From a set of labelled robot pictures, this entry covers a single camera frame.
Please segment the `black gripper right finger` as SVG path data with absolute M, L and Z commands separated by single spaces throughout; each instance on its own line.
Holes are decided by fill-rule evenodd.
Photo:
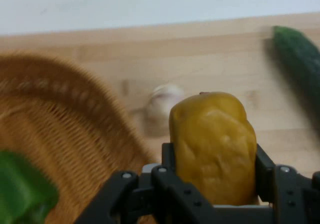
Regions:
M 275 164 L 258 145 L 255 160 L 256 192 L 272 204 L 275 224 L 320 222 L 320 172 L 311 178 L 292 166 Z

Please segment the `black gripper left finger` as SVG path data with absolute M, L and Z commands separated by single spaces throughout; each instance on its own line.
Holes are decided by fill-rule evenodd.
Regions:
M 158 224 L 211 224 L 213 206 L 175 173 L 172 143 L 162 145 L 162 163 L 145 165 L 141 175 L 118 171 L 90 201 L 77 224 L 136 224 L 151 215 Z

